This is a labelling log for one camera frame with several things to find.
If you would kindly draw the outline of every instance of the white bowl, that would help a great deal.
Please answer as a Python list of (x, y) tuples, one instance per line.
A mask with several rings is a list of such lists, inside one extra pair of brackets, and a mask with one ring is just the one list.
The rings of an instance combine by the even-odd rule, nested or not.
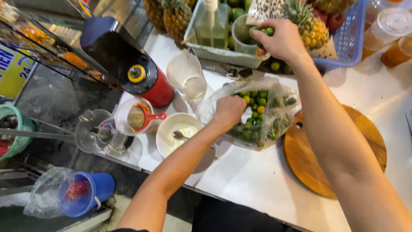
[(152, 112), (154, 112), (154, 109), (152, 107), (152, 104), (144, 98), (141, 97), (134, 97), (132, 99), (129, 99), (123, 104), (121, 104), (115, 113), (115, 122), (116, 122), (116, 127), (120, 130), (120, 132), (124, 135), (128, 136), (136, 136), (138, 134), (145, 134), (150, 131), (152, 131), (155, 126), (153, 124), (153, 120), (150, 120), (150, 122), (147, 124), (146, 128), (143, 129), (141, 132), (136, 132), (133, 127), (129, 125), (127, 122), (127, 116), (129, 115), (130, 109), (133, 107), (135, 104), (139, 104), (140, 102), (146, 103)]
[(176, 143), (176, 141), (173, 139), (173, 132), (182, 129), (184, 126), (194, 126), (197, 129), (196, 132), (203, 128), (202, 124), (194, 116), (187, 113), (172, 114), (160, 124), (156, 133), (156, 145), (163, 158), (168, 157), (175, 150), (173, 142)]

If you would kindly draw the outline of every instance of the yellow sign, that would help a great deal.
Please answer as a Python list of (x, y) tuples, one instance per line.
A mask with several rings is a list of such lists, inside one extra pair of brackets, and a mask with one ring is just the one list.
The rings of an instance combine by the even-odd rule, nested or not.
[[(20, 51), (31, 55), (29, 51)], [(0, 95), (16, 98), (33, 64), (32, 59), (0, 45)]]

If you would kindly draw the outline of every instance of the plastic bottle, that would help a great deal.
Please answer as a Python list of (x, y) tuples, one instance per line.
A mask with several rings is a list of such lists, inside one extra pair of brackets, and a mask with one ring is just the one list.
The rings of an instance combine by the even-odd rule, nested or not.
[(218, 0), (203, 0), (194, 22), (197, 44), (226, 49), (229, 32), (229, 6)]

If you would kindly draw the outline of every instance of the round cutting board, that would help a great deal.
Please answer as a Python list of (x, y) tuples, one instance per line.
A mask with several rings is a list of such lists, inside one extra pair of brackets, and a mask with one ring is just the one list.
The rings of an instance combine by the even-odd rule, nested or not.
[[(366, 138), (382, 171), (385, 172), (386, 146), (378, 128), (361, 112), (346, 105), (342, 106)], [(295, 115), (292, 126), (285, 134), (283, 154), (290, 171), (303, 185), (319, 195), (337, 199), (310, 148), (302, 111)]]

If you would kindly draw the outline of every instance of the plastic cup lid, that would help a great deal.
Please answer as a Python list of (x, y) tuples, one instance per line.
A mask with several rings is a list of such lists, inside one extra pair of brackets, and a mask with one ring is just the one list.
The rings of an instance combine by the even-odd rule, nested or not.
[(377, 18), (379, 27), (392, 36), (402, 37), (412, 32), (412, 14), (406, 9), (387, 8)]

